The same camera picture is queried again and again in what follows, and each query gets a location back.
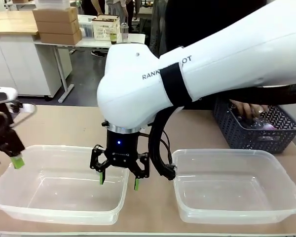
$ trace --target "gray pants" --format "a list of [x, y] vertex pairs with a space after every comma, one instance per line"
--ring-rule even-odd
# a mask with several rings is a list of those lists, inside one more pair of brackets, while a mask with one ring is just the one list
[[120, 2], [114, 4], [108, 4], [109, 15], [119, 16], [120, 24], [126, 22], [126, 16], [124, 15], [122, 5]]

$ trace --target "gray jacket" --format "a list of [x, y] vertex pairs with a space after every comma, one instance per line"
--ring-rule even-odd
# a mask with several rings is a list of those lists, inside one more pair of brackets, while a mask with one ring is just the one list
[[149, 48], [157, 57], [167, 52], [164, 19], [167, 3], [168, 0], [153, 1]]

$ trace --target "cardboard box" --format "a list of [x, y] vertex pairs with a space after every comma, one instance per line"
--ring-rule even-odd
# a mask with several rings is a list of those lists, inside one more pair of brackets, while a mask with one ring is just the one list
[[76, 45], [80, 40], [82, 40], [81, 30], [78, 30], [73, 35], [49, 34], [49, 33], [42, 33], [39, 35], [40, 35], [40, 40], [43, 43]]
[[73, 35], [80, 29], [78, 20], [71, 23], [36, 22], [36, 24], [39, 33]]
[[78, 19], [77, 8], [69, 7], [66, 10], [33, 10], [34, 18], [37, 22], [58, 22], [70, 23]]
[[27, 3], [29, 0], [12, 0], [13, 3]]

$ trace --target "hand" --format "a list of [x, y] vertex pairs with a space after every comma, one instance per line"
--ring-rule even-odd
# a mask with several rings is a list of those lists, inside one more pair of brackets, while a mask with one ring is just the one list
[[124, 13], [125, 17], [128, 17], [128, 12], [127, 12], [127, 9], [125, 7], [123, 7], [123, 13]]
[[254, 104], [247, 104], [242, 103], [235, 100], [230, 100], [235, 106], [237, 106], [237, 109], [239, 111], [240, 115], [245, 115], [248, 119], [251, 119], [252, 116], [259, 117], [260, 113], [263, 111], [268, 112], [268, 106], [267, 105], [254, 105]]

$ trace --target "clear plastic container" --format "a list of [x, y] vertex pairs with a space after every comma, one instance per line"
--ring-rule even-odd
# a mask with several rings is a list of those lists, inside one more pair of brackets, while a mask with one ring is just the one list
[[296, 185], [270, 153], [178, 150], [174, 188], [184, 222], [277, 223], [296, 214]]
[[37, 9], [65, 10], [70, 7], [70, 0], [35, 0]]
[[84, 38], [94, 39], [92, 20], [96, 16], [78, 15], [78, 22]]
[[89, 168], [92, 148], [31, 146], [25, 165], [0, 177], [0, 209], [15, 219], [112, 225], [123, 207], [129, 171], [109, 167], [100, 185]]

